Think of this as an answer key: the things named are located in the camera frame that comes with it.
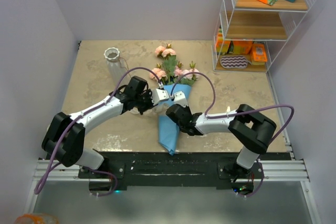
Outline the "cream printed ribbon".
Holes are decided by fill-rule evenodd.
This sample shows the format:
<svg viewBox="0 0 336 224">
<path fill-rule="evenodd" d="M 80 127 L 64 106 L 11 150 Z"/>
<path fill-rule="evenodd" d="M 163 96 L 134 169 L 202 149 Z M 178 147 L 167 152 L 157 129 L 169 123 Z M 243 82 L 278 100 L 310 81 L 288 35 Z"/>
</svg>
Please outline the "cream printed ribbon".
<svg viewBox="0 0 336 224">
<path fill-rule="evenodd" d="M 143 114 L 140 114 L 140 112 L 137 108 L 133 108 L 129 112 L 134 114 L 134 115 L 143 115 L 143 116 L 147 116 L 147 117 L 154 117 L 154 116 L 165 115 L 168 108 L 169 108 L 169 105 L 167 103 L 163 103 L 161 105 L 157 105 L 154 108 L 145 111 Z"/>
</svg>

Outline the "pink flower stem tall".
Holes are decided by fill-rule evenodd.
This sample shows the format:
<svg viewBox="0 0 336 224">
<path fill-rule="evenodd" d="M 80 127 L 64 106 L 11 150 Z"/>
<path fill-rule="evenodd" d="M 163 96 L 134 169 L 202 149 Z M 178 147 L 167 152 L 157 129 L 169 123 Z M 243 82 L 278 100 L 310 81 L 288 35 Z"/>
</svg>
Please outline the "pink flower stem tall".
<svg viewBox="0 0 336 224">
<path fill-rule="evenodd" d="M 167 84 L 172 84 L 175 66 L 177 65 L 176 52 L 172 49 L 171 44 L 167 44 L 166 46 L 158 46 L 154 53 L 158 58 L 163 60 L 160 64 L 168 76 Z"/>
</svg>

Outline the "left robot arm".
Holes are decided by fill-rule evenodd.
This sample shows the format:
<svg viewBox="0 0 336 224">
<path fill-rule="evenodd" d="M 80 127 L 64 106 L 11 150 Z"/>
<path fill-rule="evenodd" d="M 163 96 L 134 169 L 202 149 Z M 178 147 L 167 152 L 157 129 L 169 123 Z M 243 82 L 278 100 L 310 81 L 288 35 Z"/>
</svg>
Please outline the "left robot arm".
<svg viewBox="0 0 336 224">
<path fill-rule="evenodd" d="M 127 85 L 87 109 L 70 115 L 56 114 L 41 147 L 64 166 L 88 167 L 97 178 L 103 178 L 108 174 L 109 165 L 98 151 L 84 148 L 85 136 L 108 119 L 134 108 L 143 114 L 159 103 L 160 92 L 160 89 L 149 89 L 144 79 L 132 77 Z"/>
</svg>

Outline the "peach flower stem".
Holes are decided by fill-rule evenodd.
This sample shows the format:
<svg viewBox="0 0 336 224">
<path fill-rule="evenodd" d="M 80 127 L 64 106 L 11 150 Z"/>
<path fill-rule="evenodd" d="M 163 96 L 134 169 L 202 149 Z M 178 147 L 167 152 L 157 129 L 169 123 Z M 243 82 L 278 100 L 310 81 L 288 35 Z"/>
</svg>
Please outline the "peach flower stem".
<svg viewBox="0 0 336 224">
<path fill-rule="evenodd" d="M 159 80 L 163 84 L 168 83 L 168 76 L 166 74 L 166 71 L 164 70 L 163 66 L 161 64 L 157 64 L 155 68 L 152 69 L 152 72 L 156 74 L 156 76 L 159 78 Z"/>
</svg>

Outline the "blue wrapping paper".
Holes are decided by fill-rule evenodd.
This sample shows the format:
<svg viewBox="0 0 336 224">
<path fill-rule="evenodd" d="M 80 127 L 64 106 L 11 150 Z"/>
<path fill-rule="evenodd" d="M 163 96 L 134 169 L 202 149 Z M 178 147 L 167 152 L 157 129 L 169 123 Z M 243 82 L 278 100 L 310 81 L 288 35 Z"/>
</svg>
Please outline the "blue wrapping paper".
<svg viewBox="0 0 336 224">
<path fill-rule="evenodd" d="M 164 89 L 171 93 L 173 84 L 165 85 Z M 174 93 L 182 91 L 185 94 L 186 99 L 189 98 L 191 92 L 191 86 L 186 84 L 177 84 L 174 88 Z M 159 144 L 164 147 L 167 152 L 173 156 L 176 150 L 176 144 L 179 137 L 179 127 L 169 119 L 164 112 L 164 115 L 159 116 Z"/>
</svg>

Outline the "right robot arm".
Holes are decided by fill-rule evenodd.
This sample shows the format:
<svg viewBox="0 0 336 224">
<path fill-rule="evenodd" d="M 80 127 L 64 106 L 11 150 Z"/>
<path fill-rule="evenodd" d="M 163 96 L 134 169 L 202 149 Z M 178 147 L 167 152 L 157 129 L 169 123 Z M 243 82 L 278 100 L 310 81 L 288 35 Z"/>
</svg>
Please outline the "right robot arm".
<svg viewBox="0 0 336 224">
<path fill-rule="evenodd" d="M 243 145 L 233 164 L 226 165 L 225 173 L 232 177 L 246 178 L 253 171 L 253 164 L 266 153 L 276 130 L 276 123 L 253 108 L 241 104 L 237 110 L 222 114 L 192 113 L 188 106 L 170 106 L 168 116 L 189 136 L 209 133 L 231 133 Z"/>
</svg>

